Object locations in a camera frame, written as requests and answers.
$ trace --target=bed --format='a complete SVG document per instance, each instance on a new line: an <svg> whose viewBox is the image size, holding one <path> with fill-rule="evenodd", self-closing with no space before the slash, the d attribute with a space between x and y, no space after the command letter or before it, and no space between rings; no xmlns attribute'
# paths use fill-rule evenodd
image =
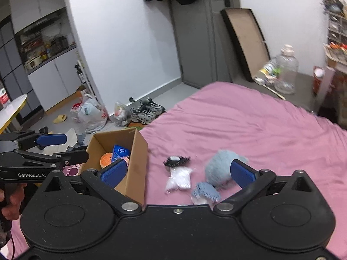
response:
<svg viewBox="0 0 347 260"><path fill-rule="evenodd" d="M289 102L231 83L216 82L178 103L141 134L149 145L147 204L192 204L191 191L164 192L170 155L189 156L192 186L221 149L249 160L255 169L278 175L304 169L336 216L328 249L347 259L347 131ZM222 199L240 188L220 191Z"/></svg>

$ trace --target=black hair clip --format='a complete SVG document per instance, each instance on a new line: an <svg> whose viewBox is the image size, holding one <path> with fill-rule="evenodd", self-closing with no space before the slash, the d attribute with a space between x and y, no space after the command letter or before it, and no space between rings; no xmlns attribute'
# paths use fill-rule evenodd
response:
<svg viewBox="0 0 347 260"><path fill-rule="evenodd" d="M164 165L167 167L177 167L186 164L190 160L190 157L183 156L170 156Z"/></svg>

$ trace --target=pair of shoes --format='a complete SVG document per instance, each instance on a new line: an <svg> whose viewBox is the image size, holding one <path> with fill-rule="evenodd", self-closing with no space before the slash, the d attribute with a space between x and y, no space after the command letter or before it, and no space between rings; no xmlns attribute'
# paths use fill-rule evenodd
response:
<svg viewBox="0 0 347 260"><path fill-rule="evenodd" d="M165 111L165 108L147 98L140 102L139 108L131 109L131 121L141 122L143 125L151 123Z"/></svg>

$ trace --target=blue fuzzy object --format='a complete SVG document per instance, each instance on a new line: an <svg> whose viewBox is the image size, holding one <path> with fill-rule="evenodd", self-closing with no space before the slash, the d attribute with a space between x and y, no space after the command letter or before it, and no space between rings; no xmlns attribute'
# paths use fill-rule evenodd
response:
<svg viewBox="0 0 347 260"><path fill-rule="evenodd" d="M204 196L211 199L212 203L218 202L221 199L219 192L217 192L217 190L212 185L206 182L197 183L196 188L194 189L194 191L192 191L192 196L197 199L201 196Z"/></svg>
<svg viewBox="0 0 347 260"><path fill-rule="evenodd" d="M220 187L230 181L230 164L234 159L244 163L248 159L229 150L219 150L209 161L205 168L206 181L214 187Z"/></svg>

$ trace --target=gray door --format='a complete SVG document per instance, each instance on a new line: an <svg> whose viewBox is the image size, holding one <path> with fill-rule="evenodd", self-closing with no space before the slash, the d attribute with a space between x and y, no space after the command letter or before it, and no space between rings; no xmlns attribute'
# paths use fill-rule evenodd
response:
<svg viewBox="0 0 347 260"><path fill-rule="evenodd" d="M229 0L240 7L239 0ZM191 5L171 2L183 82L200 88L214 81L231 82L213 13L228 5L226 0L197 0Z"/></svg>

